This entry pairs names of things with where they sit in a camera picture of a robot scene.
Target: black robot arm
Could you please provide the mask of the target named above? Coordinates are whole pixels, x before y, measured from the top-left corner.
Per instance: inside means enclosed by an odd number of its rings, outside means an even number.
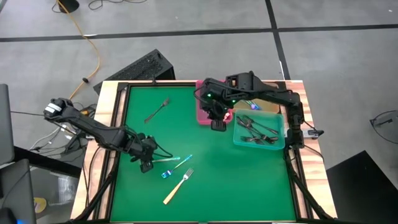
[[[153,168],[152,155],[157,143],[152,136],[136,133],[128,127],[108,127],[92,118],[82,115],[70,100],[52,99],[44,109],[44,118],[52,123],[67,122],[92,135],[99,146],[132,156],[131,162],[140,160],[141,172]]]
[[[267,85],[252,71],[228,76],[225,82],[207,78],[195,92],[198,90],[200,107],[209,114],[211,128],[217,131],[226,130],[224,116],[239,100],[261,99],[285,106],[289,124],[287,144],[303,148],[300,125],[304,122],[304,112],[298,93]]]

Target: green mat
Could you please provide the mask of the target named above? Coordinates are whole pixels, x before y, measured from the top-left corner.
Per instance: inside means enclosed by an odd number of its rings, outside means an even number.
[[[142,174],[139,162],[121,156],[111,213],[112,222],[210,222],[295,220],[282,150],[233,144],[233,122],[226,132],[200,126],[195,118],[194,87],[134,87],[126,124],[155,136],[165,150],[193,157],[173,174],[161,174],[178,161],[155,163]],[[168,106],[147,124],[145,118],[170,97]],[[188,168],[191,177],[169,204],[163,200]]]

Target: wooden table frame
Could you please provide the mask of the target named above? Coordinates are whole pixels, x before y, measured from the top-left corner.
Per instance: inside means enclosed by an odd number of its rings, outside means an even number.
[[[157,81],[157,83],[164,83],[168,85],[173,85],[179,83],[180,85],[193,83],[196,80],[165,80]],[[280,80],[264,80],[264,82],[277,82],[281,88],[286,87],[300,95],[300,100],[303,103],[305,120],[313,126],[312,116],[310,108],[308,105],[307,96],[305,94],[305,89],[302,81],[280,81]],[[120,126],[123,124],[122,121],[124,115],[124,107],[127,105],[128,99],[126,100],[126,87],[128,84],[134,85],[152,85],[152,81],[105,81],[101,89],[101,94],[99,95],[97,110],[95,114],[95,120],[108,125],[108,126]],[[285,113],[284,108],[281,107],[282,114]],[[302,125],[303,128],[309,128],[306,124]],[[317,140],[306,139],[305,144],[314,148],[320,152],[319,144]],[[86,173],[89,173],[89,166],[91,160],[97,150],[98,145],[95,141],[91,141],[88,144],[86,150],[86,156],[83,168]],[[295,157],[295,162],[293,162],[294,169],[299,174],[303,183],[307,185],[308,190],[317,200],[317,202],[323,207],[323,209],[331,216],[336,217],[336,210],[331,197],[331,192],[328,184],[328,179],[326,176],[326,170],[323,165],[322,159],[306,149],[297,151],[295,154],[290,152],[291,158]],[[94,157],[92,169],[91,169],[91,180],[89,189],[90,200],[95,195],[98,190],[98,186],[102,183],[109,173],[114,159],[118,158],[115,152],[105,151],[100,149]],[[113,193],[114,183],[111,184],[102,197],[101,203],[96,207],[91,218],[109,218],[111,209],[108,209],[109,202],[113,200],[113,194],[109,195],[109,192]],[[308,202],[303,198],[301,191],[295,185],[292,187],[292,195],[295,205],[296,217],[301,218],[317,218],[316,215],[313,216],[313,212],[309,207]],[[79,216],[79,214],[85,208],[86,200],[86,187],[84,177],[81,175],[78,185],[78,190],[76,192],[76,199],[73,205],[73,210],[71,218]]]

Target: gray floor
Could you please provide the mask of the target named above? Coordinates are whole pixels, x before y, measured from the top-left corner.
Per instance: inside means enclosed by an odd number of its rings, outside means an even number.
[[[85,34],[271,26],[262,0],[148,0],[105,3],[97,11],[89,10],[88,3],[81,0],[73,13]],[[0,37],[77,35],[66,15],[51,11],[53,4],[50,0],[8,0],[0,13]],[[272,0],[272,6],[278,27],[398,23],[398,3],[393,0]],[[397,146],[379,138],[369,125],[369,119],[395,109],[398,103],[398,30],[292,32],[281,33],[280,38],[290,76],[304,80],[315,124],[326,132],[320,138],[326,168],[367,150],[398,187]],[[283,79],[271,33],[93,42],[102,66],[73,99],[84,105],[98,99],[93,85],[153,49],[159,49],[174,65],[178,79],[222,78],[248,70],[263,79]],[[96,56],[85,40],[0,43],[0,82],[9,85],[11,108],[16,111],[41,113],[49,99],[67,98],[95,66]],[[15,144],[20,147],[30,147],[56,128],[40,117],[20,114],[12,115],[12,125]],[[383,133],[397,141],[391,132],[386,133],[388,128]],[[60,135],[52,145],[65,142]],[[80,166],[81,158],[75,163]],[[34,177],[38,182],[51,178],[41,172]],[[57,190],[57,185],[36,188]],[[64,221],[70,208],[62,209],[43,223]]]

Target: pink bin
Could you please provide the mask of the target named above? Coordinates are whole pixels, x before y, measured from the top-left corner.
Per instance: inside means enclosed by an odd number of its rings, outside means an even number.
[[[197,80],[196,89],[200,88],[202,83],[203,83],[203,80]],[[200,96],[200,90],[197,91],[195,94],[197,96]],[[211,120],[207,118],[208,117],[208,113],[206,113],[202,109],[200,109],[199,100],[197,100],[197,99],[195,99],[195,100],[197,102],[197,121],[198,121],[198,123],[201,124],[201,125],[210,125],[211,124]],[[228,110],[228,112],[229,112],[229,117],[225,120],[226,124],[231,122],[232,121],[232,117],[233,117],[232,116],[233,110]]]

